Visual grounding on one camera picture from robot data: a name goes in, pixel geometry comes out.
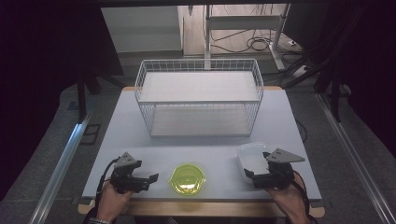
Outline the silver metal floor rail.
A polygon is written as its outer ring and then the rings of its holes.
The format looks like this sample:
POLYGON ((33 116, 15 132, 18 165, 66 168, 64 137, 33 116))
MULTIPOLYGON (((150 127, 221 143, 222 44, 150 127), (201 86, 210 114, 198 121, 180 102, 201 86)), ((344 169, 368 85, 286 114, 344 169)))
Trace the silver metal floor rail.
POLYGON ((64 177, 77 151, 79 142, 85 132, 85 129, 89 124, 91 116, 92 111, 89 110, 86 115, 82 119, 79 119, 78 123, 75 125, 73 132, 71 133, 64 147, 64 151, 54 168, 49 182, 44 189, 44 192, 40 197, 40 200, 38 201, 35 211, 33 212, 28 224, 45 224, 50 209, 55 201, 55 197, 64 181, 64 177))
POLYGON ((316 93, 316 97, 382 223, 396 224, 396 216, 391 212, 389 203, 369 174, 343 125, 332 114, 331 104, 326 95, 324 93, 316 93))

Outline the white metal desk frame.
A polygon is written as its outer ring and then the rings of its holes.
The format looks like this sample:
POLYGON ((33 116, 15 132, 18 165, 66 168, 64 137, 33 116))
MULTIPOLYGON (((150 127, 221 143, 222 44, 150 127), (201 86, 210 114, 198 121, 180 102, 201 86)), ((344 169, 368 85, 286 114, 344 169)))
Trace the white metal desk frame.
POLYGON ((257 15, 257 16, 211 16, 210 5, 205 6, 205 58, 211 58, 209 34, 211 30, 275 30, 275 37, 269 43, 278 71, 286 68, 278 53, 277 47, 287 18, 290 4, 284 6, 280 15, 257 15))

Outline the person's right hand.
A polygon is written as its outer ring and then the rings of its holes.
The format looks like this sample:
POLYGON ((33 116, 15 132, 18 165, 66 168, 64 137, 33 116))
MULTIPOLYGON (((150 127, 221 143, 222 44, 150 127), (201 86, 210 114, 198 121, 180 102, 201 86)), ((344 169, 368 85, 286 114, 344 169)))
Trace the person's right hand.
POLYGON ((267 192, 286 216, 291 214, 306 214, 303 196, 293 185, 289 185, 286 189, 268 189, 267 192))

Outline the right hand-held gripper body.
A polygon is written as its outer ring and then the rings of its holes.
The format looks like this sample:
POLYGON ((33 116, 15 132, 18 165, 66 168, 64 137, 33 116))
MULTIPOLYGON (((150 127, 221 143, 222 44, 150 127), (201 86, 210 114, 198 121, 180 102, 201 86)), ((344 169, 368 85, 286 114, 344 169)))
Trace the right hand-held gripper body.
POLYGON ((266 159, 268 174, 255 175, 252 178, 253 186, 259 189, 284 189, 294 180, 292 162, 305 161, 304 157, 277 148, 266 159))

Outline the white power strip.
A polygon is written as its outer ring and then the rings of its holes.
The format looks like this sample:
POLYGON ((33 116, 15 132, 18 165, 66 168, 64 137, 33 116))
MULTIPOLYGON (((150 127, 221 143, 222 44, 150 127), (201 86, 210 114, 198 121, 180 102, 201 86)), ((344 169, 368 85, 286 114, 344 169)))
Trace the white power strip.
POLYGON ((310 69, 309 66, 307 65, 302 65, 300 68, 298 68, 294 73, 293 73, 293 77, 300 77, 301 75, 303 75, 305 72, 307 72, 310 69))

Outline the white cabinet panel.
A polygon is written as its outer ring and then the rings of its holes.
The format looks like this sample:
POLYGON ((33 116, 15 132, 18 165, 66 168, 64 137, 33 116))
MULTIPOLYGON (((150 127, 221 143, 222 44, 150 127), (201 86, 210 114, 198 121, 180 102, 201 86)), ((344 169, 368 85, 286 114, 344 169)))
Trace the white cabinet panel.
POLYGON ((117 53, 181 50, 177 7, 102 7, 117 53))

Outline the green plastic bowl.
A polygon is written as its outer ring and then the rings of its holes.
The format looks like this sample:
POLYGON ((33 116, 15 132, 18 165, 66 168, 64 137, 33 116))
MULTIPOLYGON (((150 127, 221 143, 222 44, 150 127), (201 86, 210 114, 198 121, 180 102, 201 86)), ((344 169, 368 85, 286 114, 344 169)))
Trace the green plastic bowl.
POLYGON ((197 194, 201 191, 204 183, 204 172, 199 166, 192 163, 183 163, 177 166, 169 179, 171 188, 183 196, 197 194))

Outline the white square bowl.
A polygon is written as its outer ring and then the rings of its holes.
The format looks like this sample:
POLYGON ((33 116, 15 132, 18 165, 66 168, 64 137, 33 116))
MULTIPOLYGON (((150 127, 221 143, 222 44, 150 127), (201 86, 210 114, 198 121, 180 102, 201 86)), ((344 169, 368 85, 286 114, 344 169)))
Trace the white square bowl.
POLYGON ((268 146, 260 142, 244 144, 237 149, 238 167, 242 178, 249 185, 252 185, 252 180, 247 177, 245 170, 255 175, 269 173, 268 162, 263 156, 263 153, 268 151, 268 146))

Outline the black metal stand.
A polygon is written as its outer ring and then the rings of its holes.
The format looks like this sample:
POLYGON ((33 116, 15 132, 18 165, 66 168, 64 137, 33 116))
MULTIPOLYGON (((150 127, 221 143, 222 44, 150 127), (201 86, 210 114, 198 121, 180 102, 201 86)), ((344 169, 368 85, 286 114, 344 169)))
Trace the black metal stand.
POLYGON ((108 72, 102 69, 80 65, 77 70, 77 88, 78 88, 78 124, 81 124, 88 117, 88 108, 85 89, 88 88, 93 94, 99 94, 101 87, 97 81, 101 77, 105 81, 123 89, 126 84, 116 80, 108 72))
POLYGON ((329 57, 322 63, 319 63, 314 67, 310 68, 299 77, 293 79, 286 84, 282 84, 281 87, 283 89, 291 88, 316 74, 319 74, 319 77, 314 84, 314 91, 316 93, 323 93, 327 90, 328 87, 331 87, 331 115, 335 118, 337 122, 340 122, 341 119, 339 115, 339 99, 342 95, 342 93, 340 92, 341 78, 340 73, 335 69, 334 57, 329 57))

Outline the person's left hand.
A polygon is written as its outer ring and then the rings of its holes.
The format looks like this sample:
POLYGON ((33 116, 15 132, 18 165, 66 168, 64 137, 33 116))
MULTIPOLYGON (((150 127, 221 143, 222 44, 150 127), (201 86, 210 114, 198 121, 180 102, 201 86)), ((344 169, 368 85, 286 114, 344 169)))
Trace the person's left hand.
POLYGON ((114 221, 126 208, 133 194, 133 191, 119 194, 110 182, 106 182, 101 191, 96 217, 104 222, 114 221))

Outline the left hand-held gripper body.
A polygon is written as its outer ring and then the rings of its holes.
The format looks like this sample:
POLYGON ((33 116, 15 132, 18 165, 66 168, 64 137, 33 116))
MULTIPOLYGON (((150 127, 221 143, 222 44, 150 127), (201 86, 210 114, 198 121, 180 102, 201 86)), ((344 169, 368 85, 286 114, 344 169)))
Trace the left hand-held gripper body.
POLYGON ((141 166, 142 161, 137 161, 128 152, 120 156, 114 165, 114 170, 110 177, 110 183, 119 194, 126 191, 134 191, 143 184, 149 184, 148 178, 134 177, 133 172, 141 166))

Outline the white wire shelf rack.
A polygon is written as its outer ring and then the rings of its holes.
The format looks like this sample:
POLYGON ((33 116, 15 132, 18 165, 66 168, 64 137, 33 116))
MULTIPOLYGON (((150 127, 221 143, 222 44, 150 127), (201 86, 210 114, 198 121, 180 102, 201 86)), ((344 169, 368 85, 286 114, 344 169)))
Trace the white wire shelf rack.
POLYGON ((249 136, 263 80, 254 59, 145 60, 134 92, 152 136, 249 136))

